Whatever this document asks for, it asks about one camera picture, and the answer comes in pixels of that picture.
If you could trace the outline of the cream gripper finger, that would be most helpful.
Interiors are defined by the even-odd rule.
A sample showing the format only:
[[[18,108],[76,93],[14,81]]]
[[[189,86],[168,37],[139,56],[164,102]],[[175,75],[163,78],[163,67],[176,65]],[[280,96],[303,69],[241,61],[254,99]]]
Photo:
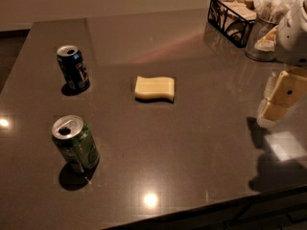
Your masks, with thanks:
[[[257,124],[273,127],[288,110],[307,95],[307,70],[289,68],[280,73],[272,71],[260,102]]]

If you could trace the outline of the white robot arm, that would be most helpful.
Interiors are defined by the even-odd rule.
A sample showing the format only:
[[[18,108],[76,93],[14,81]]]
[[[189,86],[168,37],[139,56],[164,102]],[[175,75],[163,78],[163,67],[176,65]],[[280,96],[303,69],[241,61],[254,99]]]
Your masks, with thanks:
[[[279,22],[275,58],[287,69],[268,78],[257,116],[262,128],[273,127],[307,94],[307,0],[296,0]]]

